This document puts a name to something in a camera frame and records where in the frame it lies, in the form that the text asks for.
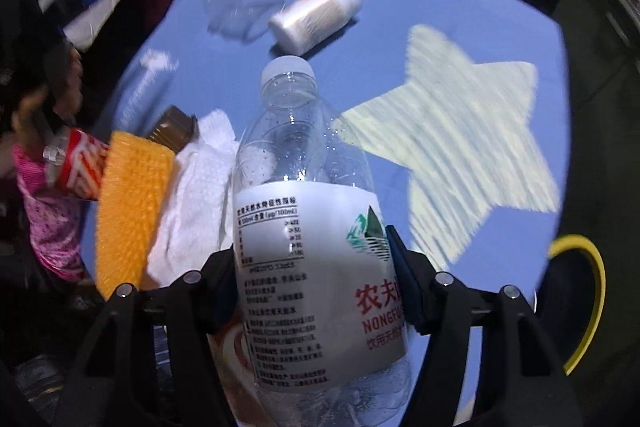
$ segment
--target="pink patterned cloth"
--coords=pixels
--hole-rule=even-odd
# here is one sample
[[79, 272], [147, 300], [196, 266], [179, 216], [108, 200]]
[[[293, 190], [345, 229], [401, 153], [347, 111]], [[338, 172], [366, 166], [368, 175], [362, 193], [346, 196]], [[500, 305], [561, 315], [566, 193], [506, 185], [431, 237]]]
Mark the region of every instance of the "pink patterned cloth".
[[80, 201], [47, 187], [44, 161], [31, 160], [17, 144], [12, 153], [29, 217], [31, 246], [38, 261], [60, 279], [81, 280]]

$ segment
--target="yellow rim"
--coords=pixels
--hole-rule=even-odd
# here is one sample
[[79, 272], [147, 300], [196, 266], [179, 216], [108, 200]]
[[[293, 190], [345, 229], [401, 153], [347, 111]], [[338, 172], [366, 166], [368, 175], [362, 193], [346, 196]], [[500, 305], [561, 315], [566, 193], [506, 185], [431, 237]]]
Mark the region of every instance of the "yellow rim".
[[589, 345], [593, 340], [593, 335], [595, 335], [596, 330], [598, 329], [600, 317], [602, 317], [604, 296], [607, 286], [604, 263], [600, 256], [600, 252], [596, 246], [589, 241], [589, 239], [582, 235], [565, 235], [564, 237], [556, 239], [549, 249], [549, 259], [553, 259], [561, 253], [569, 250], [580, 250], [588, 257], [591, 268], [593, 269], [593, 278], [596, 283], [596, 295], [593, 301], [593, 310], [591, 311], [591, 318], [589, 320], [587, 330], [584, 332], [582, 340], [580, 341], [580, 344], [578, 344], [574, 353], [569, 357], [569, 360], [564, 363], [564, 372], [566, 374], [570, 374], [575, 369], [580, 360], [582, 360], [584, 354], [587, 352], [587, 349], [589, 349]]

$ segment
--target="blue table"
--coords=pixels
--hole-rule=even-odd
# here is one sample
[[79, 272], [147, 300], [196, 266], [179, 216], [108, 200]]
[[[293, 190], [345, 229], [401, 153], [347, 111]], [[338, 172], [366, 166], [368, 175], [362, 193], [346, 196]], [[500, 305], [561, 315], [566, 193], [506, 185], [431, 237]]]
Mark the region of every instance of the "blue table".
[[[198, 117], [222, 108], [241, 136], [258, 115], [274, 39], [226, 39], [209, 21], [204, 0], [174, 1], [120, 80], [98, 137], [148, 132], [170, 104]], [[155, 70], [149, 50], [166, 52]], [[371, 153], [383, 215], [403, 240], [466, 285], [511, 283], [532, 296], [568, 167], [558, 26], [518, 0], [364, 0], [356, 22], [308, 60]], [[95, 211], [92, 203], [82, 237], [90, 271]], [[414, 378], [426, 343], [412, 338]], [[473, 396], [479, 351], [473, 333], [461, 405]]]

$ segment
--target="screw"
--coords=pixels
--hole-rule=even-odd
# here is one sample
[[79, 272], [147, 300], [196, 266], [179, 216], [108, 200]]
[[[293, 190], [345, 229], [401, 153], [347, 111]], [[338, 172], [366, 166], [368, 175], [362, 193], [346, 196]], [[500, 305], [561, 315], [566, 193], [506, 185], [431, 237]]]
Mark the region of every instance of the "screw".
[[187, 272], [182, 276], [182, 280], [185, 281], [187, 284], [198, 283], [200, 282], [200, 279], [202, 279], [202, 275], [198, 270], [191, 270], [190, 272]]
[[516, 286], [512, 286], [511, 284], [505, 286], [502, 291], [510, 299], [517, 299], [518, 297], [520, 297], [520, 290], [518, 290]]
[[436, 283], [441, 286], [451, 286], [453, 284], [453, 276], [449, 272], [436, 273]]
[[128, 297], [129, 295], [131, 295], [132, 291], [133, 291], [133, 286], [130, 285], [128, 282], [126, 282], [116, 288], [116, 295], [118, 297]]

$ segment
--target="star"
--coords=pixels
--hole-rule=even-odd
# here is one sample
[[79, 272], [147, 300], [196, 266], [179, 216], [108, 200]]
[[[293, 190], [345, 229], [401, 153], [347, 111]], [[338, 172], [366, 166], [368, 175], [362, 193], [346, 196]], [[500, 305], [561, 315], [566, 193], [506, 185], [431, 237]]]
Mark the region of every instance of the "star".
[[555, 212], [558, 187], [529, 131], [537, 70], [475, 64], [437, 30], [413, 26], [406, 79], [343, 113], [364, 149], [410, 169], [412, 250], [446, 270], [494, 206]]

